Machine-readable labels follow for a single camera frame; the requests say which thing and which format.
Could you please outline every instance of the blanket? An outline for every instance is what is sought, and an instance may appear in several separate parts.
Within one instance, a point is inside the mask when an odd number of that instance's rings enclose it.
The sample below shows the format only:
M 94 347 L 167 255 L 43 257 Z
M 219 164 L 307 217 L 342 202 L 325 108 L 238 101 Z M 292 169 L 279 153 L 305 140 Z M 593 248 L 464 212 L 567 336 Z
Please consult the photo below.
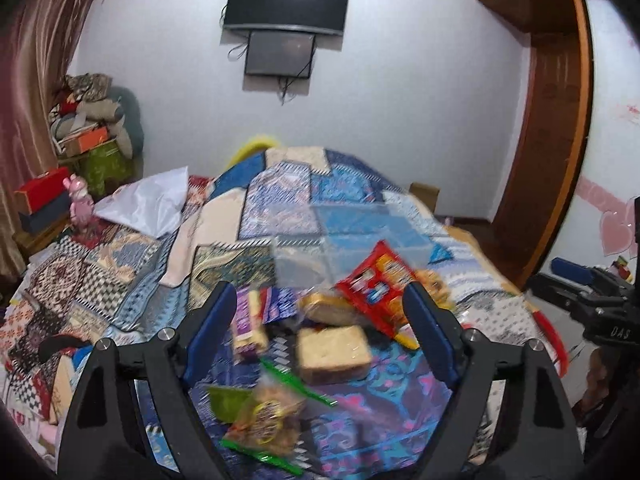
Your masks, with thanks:
M 354 156 L 320 147 L 267 150 L 213 182 L 192 179 L 183 220 L 178 232 L 160 240 L 105 225 L 94 249 L 66 235 L 30 269 L 24 292 L 8 312 L 10 327 L 0 332 L 9 372 L 4 389 L 28 390 L 21 394 L 25 410 L 42 420 L 64 411 L 64 403 L 55 400 L 63 352 L 45 363 L 36 358 L 38 342 L 47 335 L 73 333 L 91 342 L 108 336 L 117 344 L 145 341 L 161 328 L 177 327 L 186 312 L 202 306 L 218 280 L 241 290 L 259 286 L 270 301 L 280 302 L 279 312 L 295 311 L 301 291 L 330 286 L 347 275 L 380 238 L 414 269 L 439 274 L 461 321 L 494 340 L 544 341 L 524 299 L 506 290 L 504 280 L 488 271 L 470 244 L 451 237 L 420 201 Z M 54 280 L 63 286 L 52 287 Z M 286 354 L 293 361 L 294 336 L 277 324 L 270 325 L 270 335 L 270 354 Z M 450 392 L 433 377 L 425 356 L 380 334 L 368 337 L 371 373 L 324 391 L 370 417 L 355 420 L 352 412 L 336 411 L 306 420 L 294 460 L 309 478 L 356 480 L 410 466 L 442 416 Z M 256 365 L 234 364 L 227 335 L 212 356 L 210 373 L 190 392 L 216 445 L 226 426 L 210 412 L 206 384 L 252 386 L 258 374 Z M 175 468 L 144 383 L 138 384 L 138 395 L 156 459 Z M 496 386 L 476 454 L 486 449 L 499 402 Z M 218 449 L 238 478 L 287 477 Z

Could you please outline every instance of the monitor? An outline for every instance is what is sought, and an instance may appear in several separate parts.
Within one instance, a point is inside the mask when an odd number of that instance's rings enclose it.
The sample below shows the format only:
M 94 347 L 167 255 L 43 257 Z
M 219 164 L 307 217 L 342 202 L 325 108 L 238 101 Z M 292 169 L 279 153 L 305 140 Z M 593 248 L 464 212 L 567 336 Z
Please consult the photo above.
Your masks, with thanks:
M 228 0 L 225 28 L 344 32 L 348 0 Z
M 244 60 L 244 73 L 309 78 L 314 43 L 315 35 L 304 32 L 252 30 Z

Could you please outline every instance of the yellow plastic item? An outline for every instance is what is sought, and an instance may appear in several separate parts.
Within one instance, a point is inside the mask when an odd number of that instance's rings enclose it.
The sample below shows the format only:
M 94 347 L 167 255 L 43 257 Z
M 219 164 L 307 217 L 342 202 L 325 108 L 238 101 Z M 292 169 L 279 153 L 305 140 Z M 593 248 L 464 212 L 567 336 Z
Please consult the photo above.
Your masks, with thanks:
M 260 152 L 266 152 L 269 148 L 277 148 L 280 143 L 273 137 L 257 136 L 249 140 L 236 154 L 231 157 L 227 169 L 235 166 L 238 162 L 242 162 L 246 158 Z
M 402 346 L 408 348 L 409 350 L 417 350 L 418 348 L 420 348 L 420 345 L 417 341 L 406 336 L 405 334 L 396 334 L 394 336 L 394 339 L 397 343 L 400 343 Z

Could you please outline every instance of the brown curtain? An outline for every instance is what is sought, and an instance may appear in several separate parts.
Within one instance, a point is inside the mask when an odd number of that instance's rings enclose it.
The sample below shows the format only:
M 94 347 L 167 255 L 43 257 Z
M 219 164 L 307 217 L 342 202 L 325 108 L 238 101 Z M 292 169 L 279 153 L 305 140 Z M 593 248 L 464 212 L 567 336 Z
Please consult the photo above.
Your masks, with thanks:
M 92 0 L 25 0 L 0 40 L 0 275 L 24 270 L 14 190 L 57 167 L 47 115 Z

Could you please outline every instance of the blue gripper pad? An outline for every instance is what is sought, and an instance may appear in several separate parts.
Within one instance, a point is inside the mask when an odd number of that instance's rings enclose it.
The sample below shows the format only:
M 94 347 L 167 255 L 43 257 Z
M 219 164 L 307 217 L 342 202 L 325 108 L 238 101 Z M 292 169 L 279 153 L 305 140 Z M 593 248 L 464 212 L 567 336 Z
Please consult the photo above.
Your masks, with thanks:
M 187 347 L 187 366 L 182 374 L 182 382 L 186 386 L 193 388 L 209 372 L 218 347 L 236 314 L 237 304 L 236 290 L 229 283 L 219 283 L 205 302 L 202 309 L 210 308 L 210 311 Z
M 402 307 L 434 377 L 455 388 L 466 364 L 458 320 L 439 308 L 419 283 L 405 288 Z
M 574 264 L 569 260 L 554 258 L 551 260 L 550 267 L 552 273 L 566 280 L 571 280 L 581 285 L 591 285 L 593 282 L 593 275 L 589 268 Z

